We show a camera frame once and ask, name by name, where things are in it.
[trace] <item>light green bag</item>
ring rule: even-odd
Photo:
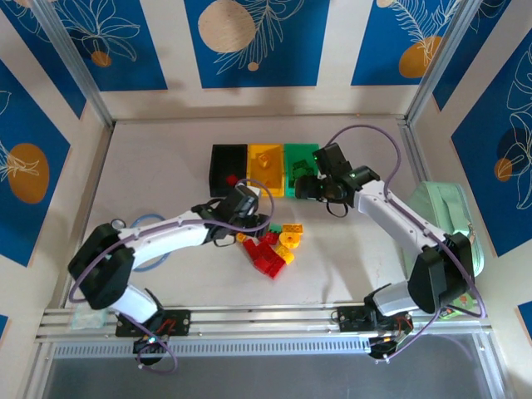
[[[422,218],[443,229],[448,234],[463,233],[472,242],[473,270],[475,276],[484,268],[484,254],[476,239],[466,194],[460,185],[452,183],[423,182],[406,202]],[[410,278],[414,260],[403,251],[406,276]]]

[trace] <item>yellow bin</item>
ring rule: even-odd
[[[282,144],[248,145],[248,179],[264,184],[274,197],[284,196],[284,153]]]

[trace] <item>white line drawing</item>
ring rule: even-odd
[[[11,92],[0,91],[0,115],[3,114],[9,105],[10,97]],[[16,176],[17,172],[39,176],[38,170],[35,170],[37,165],[39,165],[38,160],[35,162],[24,162],[16,156],[11,155],[0,141],[0,182],[4,181],[9,174],[12,174],[13,177]]]
[[[49,42],[31,10],[14,0],[3,0],[29,32]],[[52,6],[74,42],[81,44],[99,67],[111,64],[110,54],[136,61],[135,48],[126,40],[137,36],[140,25],[115,17],[115,0],[56,0]]]
[[[469,27],[475,31],[475,33],[478,33],[480,20],[484,18],[496,18],[505,7],[506,1],[507,0],[484,0],[479,6],[479,9],[469,24]]]
[[[528,209],[532,206],[532,43],[515,70],[506,106],[513,111],[510,124],[514,130],[515,143],[497,162],[495,175],[501,181],[517,177],[516,209]],[[523,163],[526,165],[522,169],[513,170]]]
[[[423,62],[427,66],[434,57],[435,41],[458,10],[461,0],[440,0],[432,13],[426,9],[425,0],[377,0],[377,6],[389,7],[396,12],[399,27],[408,32],[411,42],[423,49]]]
[[[295,3],[295,1],[298,1],[296,6],[291,11],[288,11],[288,4]],[[275,50],[276,42],[283,42],[284,36],[281,22],[295,15],[304,2],[305,0],[244,0],[242,4],[235,0],[217,0],[212,2],[204,10],[202,16],[210,11],[210,8],[212,11],[222,12],[230,7],[233,12],[231,16],[233,20],[238,18],[239,23],[243,26],[242,31],[236,32],[236,34],[245,37],[249,35],[249,40],[245,40],[244,45],[238,51],[218,52],[218,58],[214,63],[220,64],[220,68],[216,74],[224,73],[237,65],[238,69],[247,67],[250,71],[257,71],[263,59],[267,58],[268,54]],[[252,32],[249,32],[244,27],[248,24],[248,21],[253,21]],[[207,29],[208,27],[202,25],[199,28],[201,34],[202,29]]]

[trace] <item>white floor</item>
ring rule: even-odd
[[[213,144],[317,142],[344,126],[379,125],[401,140],[394,118],[350,116],[212,119],[118,123],[87,228],[119,218],[128,224],[156,212],[174,217],[209,199]],[[392,170],[392,145],[375,131],[346,132],[338,142],[353,167],[368,165],[382,178]],[[405,199],[415,188],[407,157],[392,189]],[[268,213],[268,201],[262,202]],[[277,199],[273,221],[303,223],[296,260],[276,280],[263,276],[239,245],[212,244],[173,253],[158,269],[133,273],[164,305],[268,305],[360,301],[374,288],[404,279],[396,245],[374,222],[351,211],[345,219],[314,201]]]

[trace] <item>blue cable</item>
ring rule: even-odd
[[[144,214],[140,218],[138,218],[136,221],[134,221],[131,224],[131,227],[136,227],[138,223],[144,222],[147,219],[158,219],[161,222],[165,220],[165,218],[163,218],[160,214]],[[145,266],[144,268],[136,268],[133,271],[137,273],[149,272],[150,270],[153,270],[154,268],[161,266],[161,264],[164,263],[168,259],[169,256],[170,256],[170,253],[164,254],[163,256],[159,258],[159,260],[156,260],[154,263],[149,264]]]

